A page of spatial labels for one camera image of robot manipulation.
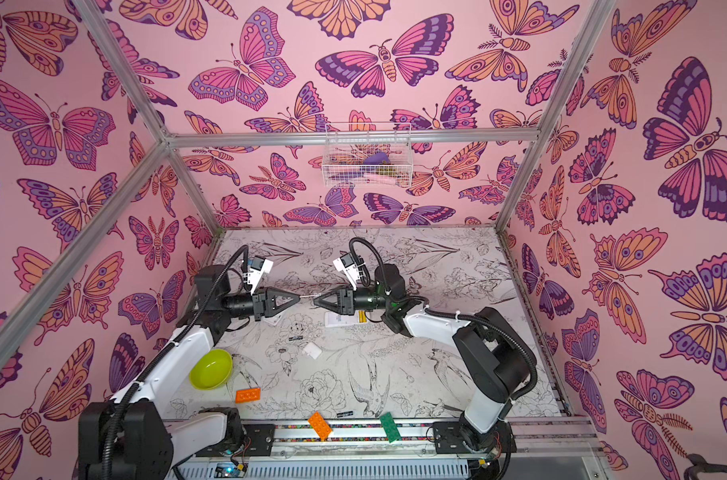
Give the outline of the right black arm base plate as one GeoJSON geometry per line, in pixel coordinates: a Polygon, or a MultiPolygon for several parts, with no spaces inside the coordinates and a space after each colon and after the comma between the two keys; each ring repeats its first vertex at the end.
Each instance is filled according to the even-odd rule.
{"type": "Polygon", "coordinates": [[[499,421],[487,433],[479,433],[465,421],[437,421],[431,426],[435,452],[439,454],[493,454],[517,452],[513,429],[499,421]]]}

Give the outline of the white battery cover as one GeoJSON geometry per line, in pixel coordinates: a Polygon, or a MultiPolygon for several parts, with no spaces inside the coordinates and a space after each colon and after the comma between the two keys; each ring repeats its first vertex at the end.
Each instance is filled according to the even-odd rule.
{"type": "Polygon", "coordinates": [[[304,347],[303,352],[313,358],[313,360],[317,360],[323,354],[323,349],[315,343],[309,342],[304,347]]]}

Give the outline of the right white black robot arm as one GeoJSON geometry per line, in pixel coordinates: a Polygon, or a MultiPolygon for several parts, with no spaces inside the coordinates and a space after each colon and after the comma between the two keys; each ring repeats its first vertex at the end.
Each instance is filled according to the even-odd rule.
{"type": "Polygon", "coordinates": [[[473,452],[501,446],[497,424],[539,381],[533,350],[507,319],[493,307],[475,314],[431,308],[429,299],[407,291],[399,267],[361,237],[350,240],[334,265],[349,284],[316,296],[313,304],[341,316],[379,310],[381,323],[395,334],[455,347],[475,385],[459,418],[459,436],[473,452]]]}

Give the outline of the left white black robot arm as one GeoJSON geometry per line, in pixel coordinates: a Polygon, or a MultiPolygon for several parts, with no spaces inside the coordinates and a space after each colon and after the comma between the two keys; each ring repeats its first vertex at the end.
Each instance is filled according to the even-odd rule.
{"type": "Polygon", "coordinates": [[[195,306],[172,338],[124,388],[81,414],[79,478],[164,479],[207,448],[237,451],[245,445],[246,430],[235,408],[208,410],[175,426],[167,426],[162,415],[233,320],[276,317],[299,302],[292,292],[261,287],[273,265],[250,257],[243,245],[225,264],[199,272],[195,306]]]}

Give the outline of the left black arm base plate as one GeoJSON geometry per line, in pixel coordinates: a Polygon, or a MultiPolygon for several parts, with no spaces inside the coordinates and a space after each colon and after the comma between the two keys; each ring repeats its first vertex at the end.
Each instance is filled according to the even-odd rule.
{"type": "Polygon", "coordinates": [[[268,457],[273,452],[275,437],[275,424],[246,424],[236,439],[224,440],[217,452],[228,457],[268,457]]]}

